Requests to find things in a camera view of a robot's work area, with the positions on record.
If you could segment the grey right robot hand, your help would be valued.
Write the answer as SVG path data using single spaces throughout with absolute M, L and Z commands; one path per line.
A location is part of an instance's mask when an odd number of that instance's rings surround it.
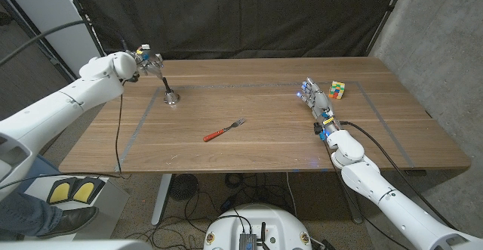
M 301 85 L 302 92 L 297 96 L 311 109 L 315 120 L 323 125 L 335 123 L 333 107 L 328 96 L 308 77 Z

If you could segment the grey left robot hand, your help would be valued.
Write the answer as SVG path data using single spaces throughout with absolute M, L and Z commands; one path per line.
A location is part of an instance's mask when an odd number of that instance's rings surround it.
M 159 79 L 163 78 L 163 59 L 160 54 L 153 54 L 148 49 L 138 49 L 133 52 L 133 58 L 137 64 L 137 72 L 147 76 L 153 74 Z

